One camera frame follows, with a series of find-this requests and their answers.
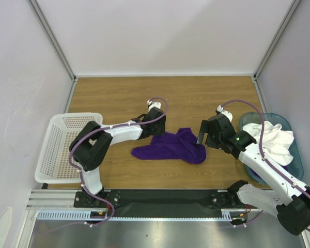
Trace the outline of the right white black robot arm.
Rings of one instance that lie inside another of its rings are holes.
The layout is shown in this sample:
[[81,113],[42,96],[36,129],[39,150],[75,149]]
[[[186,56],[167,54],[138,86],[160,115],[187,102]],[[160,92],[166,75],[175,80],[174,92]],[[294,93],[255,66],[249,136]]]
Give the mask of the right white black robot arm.
[[231,192],[227,195],[232,207],[246,204],[259,208],[276,217],[295,236],[310,227],[310,187],[262,154],[259,144],[247,132],[235,132],[227,116],[217,114],[203,120],[197,141],[232,155],[272,189],[261,190],[239,180],[229,188]]

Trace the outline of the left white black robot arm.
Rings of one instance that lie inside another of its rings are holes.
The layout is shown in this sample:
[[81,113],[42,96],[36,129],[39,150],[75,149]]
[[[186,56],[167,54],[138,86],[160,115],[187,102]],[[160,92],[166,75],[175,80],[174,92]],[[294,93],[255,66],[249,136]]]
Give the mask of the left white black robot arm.
[[103,184],[99,166],[111,145],[136,141],[149,136],[165,134],[166,116],[163,110],[153,106],[128,122],[113,126],[88,122],[69,147],[69,162],[75,161],[80,171],[82,187],[87,192],[85,200],[93,207],[103,202]]

